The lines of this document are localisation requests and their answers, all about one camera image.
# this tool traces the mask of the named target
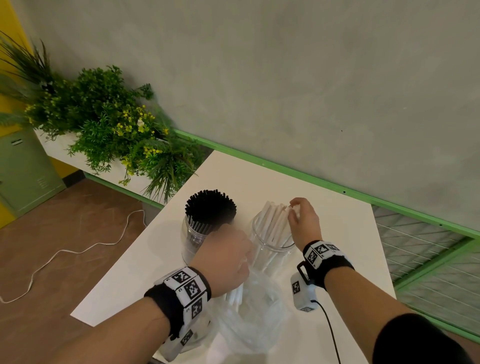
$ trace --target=black sleeve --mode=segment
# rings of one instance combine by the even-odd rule
[[[473,364],[465,350],[426,318],[417,314],[395,317],[380,331],[373,364]]]

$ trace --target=hand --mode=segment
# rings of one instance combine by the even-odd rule
[[[303,248],[313,240],[323,240],[318,215],[306,198],[296,197],[290,206],[300,205],[300,218],[295,211],[288,214],[288,223],[292,231],[293,242],[303,252]]]
[[[247,234],[223,224],[218,231],[208,234],[190,266],[205,276],[212,297],[219,297],[248,278],[247,260],[252,258],[252,247]]]

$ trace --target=black cable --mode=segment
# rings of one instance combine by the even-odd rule
[[[318,302],[317,300],[311,300],[310,302],[315,302],[320,308],[323,310],[325,317],[327,318],[328,326],[330,327],[330,332],[332,333],[333,345],[335,346],[336,357],[338,359],[338,364],[342,364],[340,361],[340,355],[338,355],[338,349],[336,348],[335,336],[333,335],[332,325],[330,324],[330,320],[328,319],[327,312],[325,311],[324,307]]]

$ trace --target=white planter box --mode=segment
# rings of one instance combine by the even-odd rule
[[[47,140],[47,135],[41,130],[35,130],[35,133],[37,134],[48,156],[61,160],[62,162],[70,164],[71,166],[74,166],[87,173],[95,174],[87,165],[86,157],[83,153],[75,153],[73,156],[68,154],[68,147],[75,143],[77,138],[74,133],[59,135],[55,140]],[[145,176],[131,176],[132,180],[129,182],[129,184],[123,186],[122,184],[119,184],[119,181],[125,179],[125,166],[117,159],[112,161],[111,166],[110,172],[100,173],[96,176],[105,181],[116,184],[118,187],[121,187],[125,190],[139,195],[144,195],[145,188],[150,184],[150,179]],[[151,200],[162,205],[165,204],[163,201],[163,194],[157,199]]]

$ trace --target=wristband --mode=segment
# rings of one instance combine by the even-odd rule
[[[325,288],[325,276],[333,268],[350,267],[353,265],[345,257],[345,254],[335,245],[314,240],[303,248],[303,256],[305,261],[297,265],[302,278],[307,284],[314,284],[318,287]],[[305,277],[300,267],[304,266],[309,279]]]
[[[171,339],[188,331],[211,296],[208,281],[191,267],[168,273],[157,280],[144,295],[152,298],[170,321]]]

